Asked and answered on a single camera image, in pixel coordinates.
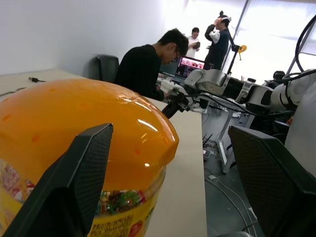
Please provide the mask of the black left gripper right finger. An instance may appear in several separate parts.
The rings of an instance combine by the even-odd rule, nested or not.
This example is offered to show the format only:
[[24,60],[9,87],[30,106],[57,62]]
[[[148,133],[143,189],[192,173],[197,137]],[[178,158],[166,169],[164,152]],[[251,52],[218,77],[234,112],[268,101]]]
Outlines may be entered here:
[[277,138],[230,126],[248,201],[266,237],[316,237],[316,178]]

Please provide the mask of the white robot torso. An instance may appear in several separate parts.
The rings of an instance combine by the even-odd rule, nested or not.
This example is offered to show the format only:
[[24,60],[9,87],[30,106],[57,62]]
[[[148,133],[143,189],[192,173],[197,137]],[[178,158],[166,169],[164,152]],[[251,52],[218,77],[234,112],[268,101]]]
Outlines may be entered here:
[[316,73],[291,83],[292,101],[298,102],[285,147],[316,178]]

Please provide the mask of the orange translucent jar lid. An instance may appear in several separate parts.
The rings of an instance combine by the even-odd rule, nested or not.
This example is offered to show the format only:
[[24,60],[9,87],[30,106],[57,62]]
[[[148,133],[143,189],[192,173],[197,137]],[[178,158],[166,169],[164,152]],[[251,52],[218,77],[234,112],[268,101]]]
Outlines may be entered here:
[[104,123],[114,129],[104,190],[146,189],[175,157],[179,137],[147,98],[109,82],[65,79],[0,102],[0,159],[37,183],[76,135]]

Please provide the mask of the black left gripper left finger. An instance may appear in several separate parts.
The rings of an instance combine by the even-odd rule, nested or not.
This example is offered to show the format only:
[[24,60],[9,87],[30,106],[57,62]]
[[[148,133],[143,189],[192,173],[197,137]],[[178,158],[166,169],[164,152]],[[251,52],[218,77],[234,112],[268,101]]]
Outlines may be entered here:
[[103,188],[113,124],[78,134],[42,175],[2,237],[87,237]]

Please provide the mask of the dark office chair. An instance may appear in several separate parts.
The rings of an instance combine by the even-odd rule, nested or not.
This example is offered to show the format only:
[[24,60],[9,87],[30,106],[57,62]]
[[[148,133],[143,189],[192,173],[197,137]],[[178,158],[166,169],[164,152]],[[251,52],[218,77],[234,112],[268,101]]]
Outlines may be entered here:
[[119,68],[119,59],[116,56],[100,54],[97,55],[99,80],[106,82],[115,82]]

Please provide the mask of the white table leg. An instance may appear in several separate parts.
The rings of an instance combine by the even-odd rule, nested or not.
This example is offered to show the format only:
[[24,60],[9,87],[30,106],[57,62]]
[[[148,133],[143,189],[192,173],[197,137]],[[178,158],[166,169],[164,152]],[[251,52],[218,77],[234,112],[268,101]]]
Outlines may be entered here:
[[230,155],[227,155],[226,150],[224,148],[224,143],[221,140],[218,140],[216,142],[216,145],[219,150],[219,157],[222,163],[222,172],[226,174],[230,171],[230,168],[235,161],[234,152],[231,152]]

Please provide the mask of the laptop with lit screen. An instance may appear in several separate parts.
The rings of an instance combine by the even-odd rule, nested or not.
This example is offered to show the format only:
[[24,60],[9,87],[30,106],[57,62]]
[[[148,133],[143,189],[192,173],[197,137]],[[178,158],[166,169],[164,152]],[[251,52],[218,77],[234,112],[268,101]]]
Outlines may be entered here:
[[203,69],[204,61],[191,57],[182,57],[178,63],[175,77],[186,79],[187,76],[195,69]]

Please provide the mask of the white router with black antennas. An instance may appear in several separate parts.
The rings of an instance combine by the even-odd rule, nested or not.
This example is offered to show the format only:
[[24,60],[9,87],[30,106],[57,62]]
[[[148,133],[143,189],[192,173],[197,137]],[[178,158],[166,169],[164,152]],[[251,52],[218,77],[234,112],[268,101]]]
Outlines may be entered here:
[[214,141],[211,140],[213,134],[205,134],[202,138],[202,148],[203,148],[203,161],[208,161],[210,156],[215,155],[214,151]]

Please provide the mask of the black stand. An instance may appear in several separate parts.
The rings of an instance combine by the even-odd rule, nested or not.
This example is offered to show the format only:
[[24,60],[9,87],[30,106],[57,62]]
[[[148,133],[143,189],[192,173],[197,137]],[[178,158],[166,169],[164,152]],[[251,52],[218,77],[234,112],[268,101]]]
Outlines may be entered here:
[[238,52],[239,52],[240,46],[239,46],[239,45],[236,45],[236,44],[234,43],[234,40],[233,40],[231,34],[229,34],[229,35],[230,35],[231,50],[232,50],[232,52],[234,52],[233,58],[232,58],[232,60],[231,60],[230,66],[229,66],[228,71],[227,71],[227,74],[228,74],[228,75],[231,75],[231,74],[232,74],[232,67],[233,67],[233,65],[234,65],[236,55],[237,55]]

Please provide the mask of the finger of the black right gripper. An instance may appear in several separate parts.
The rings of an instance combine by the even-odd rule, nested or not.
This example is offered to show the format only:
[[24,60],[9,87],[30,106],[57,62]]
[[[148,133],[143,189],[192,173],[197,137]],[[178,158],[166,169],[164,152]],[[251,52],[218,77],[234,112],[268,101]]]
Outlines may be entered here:
[[165,116],[172,116],[174,114],[173,112],[173,103],[168,103],[166,105],[166,107],[162,110],[162,113],[165,115]]
[[164,115],[170,119],[174,116],[174,114],[179,110],[178,104],[167,104],[167,106],[164,108]]

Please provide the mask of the seated person in black sweater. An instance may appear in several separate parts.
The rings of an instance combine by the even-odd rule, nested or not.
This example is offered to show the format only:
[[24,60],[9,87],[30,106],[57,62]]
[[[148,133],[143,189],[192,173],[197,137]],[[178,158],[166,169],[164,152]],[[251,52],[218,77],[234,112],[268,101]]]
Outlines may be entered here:
[[142,96],[163,101],[165,93],[156,85],[162,64],[187,54],[189,40],[178,29],[167,31],[154,44],[130,49],[119,64],[114,83]]

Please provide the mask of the clear jar with yellow label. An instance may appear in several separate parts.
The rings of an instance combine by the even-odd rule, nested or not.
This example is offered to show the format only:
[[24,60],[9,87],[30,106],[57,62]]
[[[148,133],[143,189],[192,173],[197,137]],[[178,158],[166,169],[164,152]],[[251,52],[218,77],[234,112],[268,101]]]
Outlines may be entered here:
[[[146,190],[102,191],[87,237],[144,237],[165,175],[166,169],[162,168]],[[34,187],[0,159],[0,237]]]

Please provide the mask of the person in white shirt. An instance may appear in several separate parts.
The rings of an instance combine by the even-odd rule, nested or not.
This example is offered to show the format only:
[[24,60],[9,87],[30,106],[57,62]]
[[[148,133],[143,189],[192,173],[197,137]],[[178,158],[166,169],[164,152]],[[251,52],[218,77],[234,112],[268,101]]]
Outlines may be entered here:
[[189,46],[188,46],[188,51],[186,54],[187,57],[194,58],[196,52],[199,51],[200,42],[199,42],[198,36],[199,36],[199,28],[194,27],[192,29],[191,35],[188,37]]

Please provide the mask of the standing person in dark vest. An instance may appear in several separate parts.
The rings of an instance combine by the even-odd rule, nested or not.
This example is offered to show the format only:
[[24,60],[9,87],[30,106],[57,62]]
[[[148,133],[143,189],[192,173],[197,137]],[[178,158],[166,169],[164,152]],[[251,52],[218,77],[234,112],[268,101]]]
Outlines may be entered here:
[[214,23],[207,27],[204,36],[211,42],[211,46],[204,60],[203,68],[205,70],[221,70],[231,38],[228,29],[230,21],[231,17],[228,17],[223,11],[220,11]]

